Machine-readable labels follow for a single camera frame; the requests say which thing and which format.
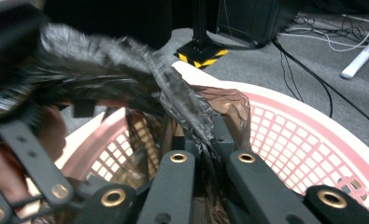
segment yellow and black striped base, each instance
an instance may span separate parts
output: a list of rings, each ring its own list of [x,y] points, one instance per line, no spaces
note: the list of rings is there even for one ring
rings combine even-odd
[[[192,59],[189,56],[184,55],[183,53],[176,52],[175,56],[178,57],[181,61],[184,61],[186,63],[189,63],[199,69],[204,69],[211,64],[215,63],[220,57],[226,55],[228,53],[227,49],[222,49],[219,52],[217,52],[212,58],[207,59],[203,62],[196,61],[196,59]]]

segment plastic basket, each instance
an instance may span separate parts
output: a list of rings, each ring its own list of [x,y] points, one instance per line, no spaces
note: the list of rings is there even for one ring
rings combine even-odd
[[[369,210],[369,148],[314,108],[265,88],[224,82],[188,66],[176,69],[194,85],[235,88],[251,104],[251,138],[258,153],[282,181],[298,193],[325,184],[348,193]],[[89,173],[109,180],[133,153],[123,110],[108,117],[63,168],[65,175]]]

